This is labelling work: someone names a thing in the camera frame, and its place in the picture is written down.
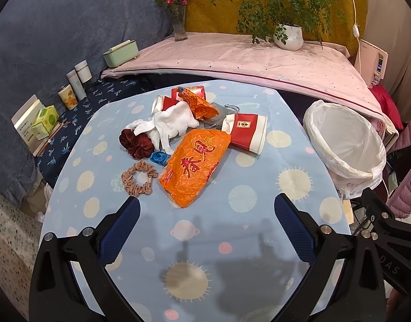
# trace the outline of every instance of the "white cable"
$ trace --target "white cable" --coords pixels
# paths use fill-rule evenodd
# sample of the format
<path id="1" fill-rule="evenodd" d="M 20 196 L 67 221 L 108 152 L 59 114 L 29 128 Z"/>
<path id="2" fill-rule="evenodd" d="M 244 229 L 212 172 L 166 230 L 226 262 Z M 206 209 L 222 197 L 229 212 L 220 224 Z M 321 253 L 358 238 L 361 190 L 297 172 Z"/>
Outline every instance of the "white cable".
<path id="1" fill-rule="evenodd" d="M 353 0 L 353 8 L 354 8 L 354 24 L 357 26 L 357 17 L 356 17 L 356 4 Z"/>
<path id="2" fill-rule="evenodd" d="M 387 201 L 389 200 L 389 190 L 387 189 L 387 186 L 386 186 L 386 183 L 384 182 L 384 179 L 383 179 L 383 185 L 384 185 L 384 187 L 386 189 L 386 192 L 387 192 L 387 200 L 386 200 L 386 203 L 387 203 Z"/>
<path id="3" fill-rule="evenodd" d="M 359 28 L 357 27 L 357 14 L 356 14 L 356 3 L 353 0 L 353 9 L 354 9 L 354 25 L 352 28 L 353 36 L 357 39 L 357 44 L 359 45 L 359 74 L 362 74 L 361 66 L 361 42 L 359 41 Z"/>
<path id="4" fill-rule="evenodd" d="M 359 41 L 359 38 L 357 37 L 357 44 L 359 45 L 358 52 L 359 52 L 359 74 L 362 74 L 362 66 L 361 66 L 361 42 Z"/>

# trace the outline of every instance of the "red and white paper cup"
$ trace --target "red and white paper cup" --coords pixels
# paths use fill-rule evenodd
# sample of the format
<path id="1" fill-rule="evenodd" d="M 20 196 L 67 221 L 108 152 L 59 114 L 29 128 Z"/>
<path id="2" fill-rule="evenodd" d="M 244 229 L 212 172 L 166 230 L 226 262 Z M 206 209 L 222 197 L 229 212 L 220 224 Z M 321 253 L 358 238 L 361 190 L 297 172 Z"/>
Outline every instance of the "red and white paper cup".
<path id="1" fill-rule="evenodd" d="M 192 86 L 192 87 L 183 87 L 183 88 L 190 90 L 192 93 L 196 94 L 198 97 L 201 97 L 204 100 L 206 100 L 206 96 L 205 96 L 206 90 L 204 89 L 204 86 Z M 177 88 L 171 89 L 171 98 L 175 100 L 182 100 L 182 98 L 179 96 Z"/>
<path id="2" fill-rule="evenodd" d="M 266 116 L 231 114 L 226 115 L 222 131 L 231 135 L 232 144 L 259 155 L 265 143 L 266 123 Z"/>
<path id="3" fill-rule="evenodd" d="M 166 111 L 170 106 L 176 105 L 178 100 L 167 96 L 157 96 L 152 104 L 152 115 L 157 112 Z"/>

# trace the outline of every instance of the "glass vase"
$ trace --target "glass vase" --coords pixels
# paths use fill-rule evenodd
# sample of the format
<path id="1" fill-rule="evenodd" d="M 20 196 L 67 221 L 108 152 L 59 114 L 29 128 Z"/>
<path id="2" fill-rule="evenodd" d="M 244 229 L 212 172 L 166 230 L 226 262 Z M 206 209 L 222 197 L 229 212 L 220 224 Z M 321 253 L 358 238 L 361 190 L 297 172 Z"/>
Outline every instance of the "glass vase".
<path id="1" fill-rule="evenodd" d="M 174 41 L 183 41 L 188 38 L 185 31 L 185 6 L 175 6 L 171 9 L 171 21 L 174 30 Z"/>

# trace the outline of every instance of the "orange plastic bag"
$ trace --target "orange plastic bag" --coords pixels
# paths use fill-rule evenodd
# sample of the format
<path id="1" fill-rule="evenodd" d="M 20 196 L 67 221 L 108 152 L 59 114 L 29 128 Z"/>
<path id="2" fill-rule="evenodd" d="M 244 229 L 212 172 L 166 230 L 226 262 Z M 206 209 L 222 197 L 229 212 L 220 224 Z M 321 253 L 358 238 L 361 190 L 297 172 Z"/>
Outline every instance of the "orange plastic bag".
<path id="1" fill-rule="evenodd" d="M 192 130 L 183 137 L 159 177 L 173 200 L 186 208 L 205 186 L 231 136 L 218 130 Z"/>
<path id="2" fill-rule="evenodd" d="M 179 92 L 179 96 L 189 104 L 190 110 L 197 120 L 213 118 L 219 115 L 219 111 L 213 105 L 186 88 Z"/>

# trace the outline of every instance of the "white jar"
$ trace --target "white jar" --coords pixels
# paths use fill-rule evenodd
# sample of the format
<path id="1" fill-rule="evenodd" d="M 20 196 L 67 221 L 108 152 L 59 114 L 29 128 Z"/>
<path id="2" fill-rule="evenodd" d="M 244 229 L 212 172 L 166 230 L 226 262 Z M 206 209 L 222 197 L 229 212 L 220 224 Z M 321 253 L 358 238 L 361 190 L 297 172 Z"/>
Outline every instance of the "white jar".
<path id="1" fill-rule="evenodd" d="M 284 50 L 299 50 L 304 43 L 303 39 L 303 28 L 293 27 L 291 25 L 278 25 L 279 27 L 284 27 L 286 29 L 285 33 L 288 36 L 286 44 L 283 44 L 280 40 L 276 40 L 276 45 Z"/>
<path id="2" fill-rule="evenodd" d="M 77 76 L 76 70 L 72 70 L 67 74 L 69 83 L 77 96 L 78 100 L 82 100 L 86 97 L 85 90 L 83 89 L 82 84 L 80 83 L 79 77 Z"/>
<path id="3" fill-rule="evenodd" d="M 79 75 L 80 81 L 82 83 L 85 83 L 92 78 L 91 71 L 89 70 L 89 66 L 86 60 L 80 62 L 79 64 L 74 66 L 74 68 L 76 69 L 77 75 Z"/>

